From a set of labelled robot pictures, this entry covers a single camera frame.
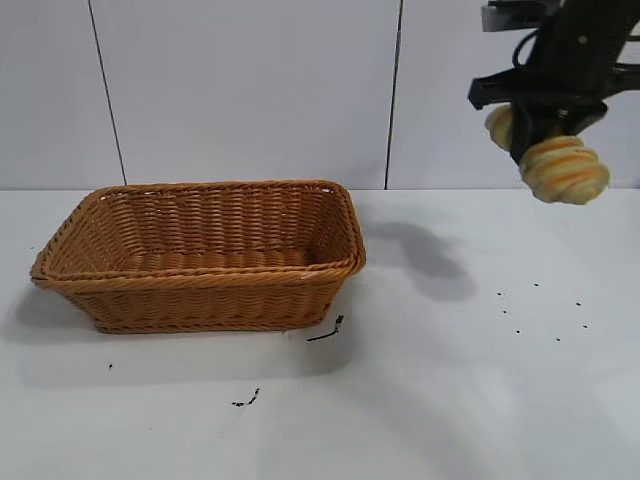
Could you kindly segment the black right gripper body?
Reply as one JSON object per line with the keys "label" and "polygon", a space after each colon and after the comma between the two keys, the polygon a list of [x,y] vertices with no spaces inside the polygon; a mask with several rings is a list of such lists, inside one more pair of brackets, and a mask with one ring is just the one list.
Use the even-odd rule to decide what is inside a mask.
{"label": "black right gripper body", "polygon": [[530,34],[525,63],[519,43],[512,68],[472,81],[475,109],[512,102],[535,106],[590,106],[639,89],[639,66],[620,63],[639,23],[637,1],[566,1]]}

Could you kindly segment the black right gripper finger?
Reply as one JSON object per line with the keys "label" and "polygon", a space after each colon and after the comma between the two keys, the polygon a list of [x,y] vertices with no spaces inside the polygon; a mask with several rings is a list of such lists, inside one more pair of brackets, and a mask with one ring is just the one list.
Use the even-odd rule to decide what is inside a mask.
{"label": "black right gripper finger", "polygon": [[525,152],[533,145],[535,138],[534,110],[526,103],[512,102],[511,140],[509,154],[519,165]]}
{"label": "black right gripper finger", "polygon": [[577,136],[602,120],[607,112],[608,106],[603,101],[571,106],[560,119],[560,132],[567,136]]}

